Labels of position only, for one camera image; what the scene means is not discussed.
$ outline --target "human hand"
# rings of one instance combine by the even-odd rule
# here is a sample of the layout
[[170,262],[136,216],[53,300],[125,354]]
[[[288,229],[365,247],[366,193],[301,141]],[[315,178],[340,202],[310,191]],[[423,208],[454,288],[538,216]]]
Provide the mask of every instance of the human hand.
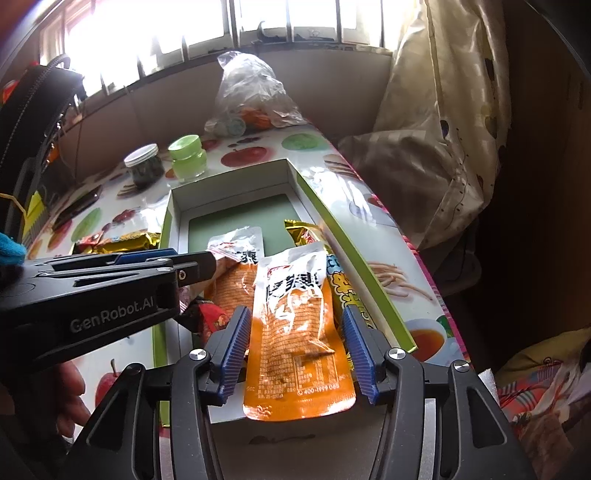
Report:
[[[73,437],[75,424],[84,426],[90,412],[80,398],[86,391],[86,384],[74,362],[69,361],[55,367],[56,400],[58,405],[57,430],[64,437]],[[0,384],[0,414],[14,415],[14,403],[8,390]]]

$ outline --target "window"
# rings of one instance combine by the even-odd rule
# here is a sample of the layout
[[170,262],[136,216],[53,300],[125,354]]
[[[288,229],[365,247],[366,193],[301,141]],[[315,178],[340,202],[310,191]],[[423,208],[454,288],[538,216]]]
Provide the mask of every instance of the window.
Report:
[[[379,46],[380,0],[338,5],[342,41]],[[44,22],[40,57],[47,64],[67,53],[70,68],[85,76],[88,95],[103,88],[111,93],[184,56],[260,43],[261,22],[265,43],[339,38],[337,0],[70,0]],[[235,41],[232,27],[239,36]]]

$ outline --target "sheer curtain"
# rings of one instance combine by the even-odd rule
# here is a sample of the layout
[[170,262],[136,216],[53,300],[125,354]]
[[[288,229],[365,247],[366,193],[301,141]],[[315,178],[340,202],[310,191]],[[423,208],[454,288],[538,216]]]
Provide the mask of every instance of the sheer curtain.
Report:
[[461,233],[492,196],[511,121],[502,4],[398,0],[384,10],[394,55],[374,132],[339,150],[427,248]]

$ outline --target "fruit-patterned tablecloth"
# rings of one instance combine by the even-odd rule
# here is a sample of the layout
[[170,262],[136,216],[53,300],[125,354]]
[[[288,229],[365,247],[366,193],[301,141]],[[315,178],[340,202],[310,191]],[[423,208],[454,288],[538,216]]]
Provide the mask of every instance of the fruit-patterned tablecloth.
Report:
[[[411,287],[387,289],[390,298],[413,338],[423,352],[421,360],[449,365],[459,358],[468,359],[456,325],[447,311],[431,276],[416,250],[400,232],[396,222],[355,171],[311,125],[265,131],[257,135],[223,140],[203,140],[207,151],[208,171],[204,176],[253,163],[289,158],[298,171],[326,202],[330,182],[338,181],[339,222],[355,246],[370,264],[387,265],[399,271]],[[178,185],[172,163],[160,146],[165,175],[148,189],[139,192],[121,161],[114,168],[86,179],[53,212],[51,220],[32,244],[29,258],[68,255],[73,244],[84,236],[104,231],[105,236],[131,233],[142,228],[160,232],[170,190]],[[329,170],[335,176],[325,175]],[[57,232],[51,225],[59,211],[80,196],[102,185],[100,198],[86,211],[63,225]],[[343,218],[343,211],[348,218]],[[117,370],[131,362],[153,367],[152,336],[149,330],[105,346],[75,362],[82,372],[87,389],[83,400],[92,410],[97,390],[112,381],[111,359]]]

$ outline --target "white jar lid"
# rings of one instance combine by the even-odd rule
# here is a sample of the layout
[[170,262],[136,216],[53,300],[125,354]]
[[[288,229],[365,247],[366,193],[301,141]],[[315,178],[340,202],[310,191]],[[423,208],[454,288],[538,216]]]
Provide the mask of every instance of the white jar lid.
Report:
[[125,157],[124,163],[126,167],[133,167],[134,165],[142,163],[144,160],[148,160],[157,154],[158,145],[151,143],[150,145],[140,147],[136,151],[127,155],[127,157]]

